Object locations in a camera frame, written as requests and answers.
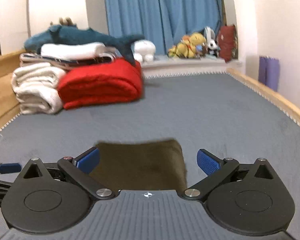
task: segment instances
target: folded white towel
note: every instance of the folded white towel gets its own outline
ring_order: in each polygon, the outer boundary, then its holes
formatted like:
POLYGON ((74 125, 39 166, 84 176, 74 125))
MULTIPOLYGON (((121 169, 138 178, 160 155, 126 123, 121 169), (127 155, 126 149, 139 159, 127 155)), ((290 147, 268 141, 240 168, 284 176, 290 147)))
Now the folded white towel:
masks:
POLYGON ((84 45, 44 44, 41 47, 41 56, 54 57, 64 60, 83 60, 99 57, 101 53, 115 52, 116 48, 106 47, 101 42, 84 45))
POLYGON ((66 72, 50 63, 42 62, 17 68, 12 74, 11 85, 15 93, 33 85, 44 85, 56 88, 61 77, 66 72))
POLYGON ((43 85, 20 89, 17 100, 22 114, 55 114, 62 109, 58 91, 43 85))

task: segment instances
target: gray gripper plate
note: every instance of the gray gripper plate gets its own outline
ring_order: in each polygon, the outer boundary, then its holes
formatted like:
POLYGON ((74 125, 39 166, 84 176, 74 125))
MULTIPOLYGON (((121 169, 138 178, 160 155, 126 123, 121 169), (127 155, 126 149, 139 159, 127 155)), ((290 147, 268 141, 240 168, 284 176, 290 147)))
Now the gray gripper plate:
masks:
POLYGON ((217 225, 198 201, 181 199, 174 190, 122 190, 115 199, 98 201, 81 222, 65 231, 34 236, 11 229, 1 239, 292 240, 283 232, 261 237, 230 232, 217 225))

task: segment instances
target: blue finger pad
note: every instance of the blue finger pad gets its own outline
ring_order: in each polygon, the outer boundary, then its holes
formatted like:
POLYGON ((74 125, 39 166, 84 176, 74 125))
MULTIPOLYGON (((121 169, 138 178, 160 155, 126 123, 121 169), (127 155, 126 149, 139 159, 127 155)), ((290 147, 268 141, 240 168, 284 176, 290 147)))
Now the blue finger pad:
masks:
POLYGON ((200 150, 197 153, 197 164, 208 176, 221 168, 220 163, 200 150))
POLYGON ((95 149, 82 159, 78 160, 76 166, 80 171, 89 174, 98 164, 99 149, 95 149))
POLYGON ((20 163, 3 163, 0 164, 0 173, 7 174, 7 173, 15 173, 20 172, 22 167, 20 163))

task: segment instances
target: wooden bed rail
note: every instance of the wooden bed rail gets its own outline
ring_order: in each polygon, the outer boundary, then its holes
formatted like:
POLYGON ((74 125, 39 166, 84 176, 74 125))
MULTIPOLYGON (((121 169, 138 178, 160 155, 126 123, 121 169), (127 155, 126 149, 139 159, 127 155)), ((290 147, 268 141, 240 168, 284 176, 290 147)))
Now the wooden bed rail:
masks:
POLYGON ((285 99, 279 93, 261 84, 257 80, 241 74, 238 70, 228 68, 226 71, 231 74, 236 80, 243 82, 245 85, 252 88, 257 93, 260 93, 268 101, 272 102, 280 110, 285 112, 286 115, 288 115, 291 119, 294 120, 295 123, 300 126, 300 108, 285 99))
POLYGON ((24 52, 19 50, 0 56, 0 128, 20 112, 10 81, 12 72, 20 66, 19 56, 24 52))

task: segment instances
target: yellow plush toy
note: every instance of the yellow plush toy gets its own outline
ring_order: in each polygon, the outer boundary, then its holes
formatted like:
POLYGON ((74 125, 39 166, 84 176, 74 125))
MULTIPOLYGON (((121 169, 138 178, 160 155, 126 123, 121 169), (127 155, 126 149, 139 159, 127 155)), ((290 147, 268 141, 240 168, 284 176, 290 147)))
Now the yellow plush toy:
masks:
POLYGON ((169 57, 194 58, 197 56, 197 45, 206 42, 205 37, 201 33, 192 33, 191 36, 185 35, 181 42, 168 50, 169 57))
POLYGON ((62 17, 59 18, 59 24, 61 25, 66 25, 66 26, 74 26, 76 27, 77 24, 74 24, 71 20, 70 17, 66 17, 65 19, 63 19, 62 17))

